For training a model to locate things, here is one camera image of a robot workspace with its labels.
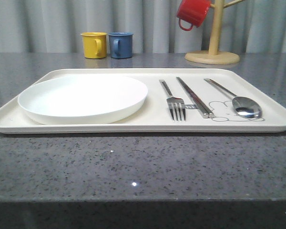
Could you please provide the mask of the red enamel mug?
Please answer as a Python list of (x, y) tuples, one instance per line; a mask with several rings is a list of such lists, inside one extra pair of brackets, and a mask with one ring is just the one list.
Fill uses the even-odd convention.
[[(190, 31), (194, 26), (197, 28), (200, 27), (205, 20), (210, 7), (210, 0), (183, 0), (179, 5), (176, 15), (179, 27), (184, 31)], [(182, 25), (182, 21), (191, 24), (191, 26), (185, 28)]]

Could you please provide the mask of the silver fork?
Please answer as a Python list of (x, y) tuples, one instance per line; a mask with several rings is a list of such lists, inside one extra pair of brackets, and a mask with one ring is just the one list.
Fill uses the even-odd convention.
[(160, 84), (167, 93), (168, 98), (166, 99), (169, 112), (173, 121), (185, 122), (186, 121), (186, 111), (185, 104), (182, 98), (174, 97), (170, 88), (168, 87), (165, 80), (160, 79)]

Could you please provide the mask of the silver spoon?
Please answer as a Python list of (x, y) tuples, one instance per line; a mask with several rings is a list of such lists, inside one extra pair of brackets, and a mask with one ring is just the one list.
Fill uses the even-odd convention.
[(232, 107), (240, 117), (247, 119), (258, 119), (262, 117), (262, 108), (256, 101), (248, 97), (238, 96), (210, 78), (204, 78), (204, 80), (213, 86), (220, 88), (222, 91), (230, 94), (233, 97)]

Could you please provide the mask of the blue enamel mug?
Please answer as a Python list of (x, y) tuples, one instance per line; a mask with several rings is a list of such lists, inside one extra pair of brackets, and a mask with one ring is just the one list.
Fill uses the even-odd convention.
[(127, 59), (133, 56), (133, 34), (130, 32), (109, 33), (111, 57)]

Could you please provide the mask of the grey curtain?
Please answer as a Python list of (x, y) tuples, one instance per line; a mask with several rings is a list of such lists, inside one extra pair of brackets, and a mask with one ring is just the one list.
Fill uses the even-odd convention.
[[(131, 32), (135, 53), (206, 50), (213, 10), (191, 31), (178, 0), (0, 0), (0, 52), (82, 52), (83, 32)], [(286, 0), (246, 0), (224, 10), (220, 50), (286, 53)]]

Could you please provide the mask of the silver chopstick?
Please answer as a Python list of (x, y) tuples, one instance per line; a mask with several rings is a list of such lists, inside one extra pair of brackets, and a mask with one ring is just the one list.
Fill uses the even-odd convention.
[(203, 105), (203, 107), (207, 110), (207, 112), (209, 113), (209, 118), (215, 118), (214, 113), (210, 110), (210, 108), (208, 108), (208, 106), (199, 98), (199, 96), (197, 95), (200, 103)]
[(197, 95), (192, 91), (192, 89), (180, 78), (176, 77), (177, 81), (180, 83), (180, 85), (183, 87), (191, 101), (196, 105), (198, 108), (200, 114), (202, 115), (203, 118), (209, 118), (209, 113), (207, 110), (203, 107), (203, 105), (200, 103)]

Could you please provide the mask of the wooden mug tree stand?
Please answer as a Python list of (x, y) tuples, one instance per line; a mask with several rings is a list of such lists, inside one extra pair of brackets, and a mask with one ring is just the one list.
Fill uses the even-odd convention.
[(208, 50), (188, 52), (185, 55), (186, 60), (203, 64), (233, 64), (240, 61), (239, 55), (219, 50), (224, 9), (240, 2), (242, 0), (233, 0), (229, 3), (216, 0), (211, 4), (214, 8), (214, 16)]

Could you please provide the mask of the yellow enamel mug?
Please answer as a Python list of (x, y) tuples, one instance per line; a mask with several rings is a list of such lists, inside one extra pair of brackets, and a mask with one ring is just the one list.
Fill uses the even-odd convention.
[(83, 32), (84, 57), (87, 59), (102, 59), (107, 56), (107, 33)]

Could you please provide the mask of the white round plate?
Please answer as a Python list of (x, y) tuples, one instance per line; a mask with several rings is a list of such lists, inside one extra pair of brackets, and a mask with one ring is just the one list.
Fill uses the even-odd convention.
[(130, 77), (71, 74), (27, 88), (18, 105), (45, 125), (108, 124), (134, 114), (147, 95), (147, 86)]

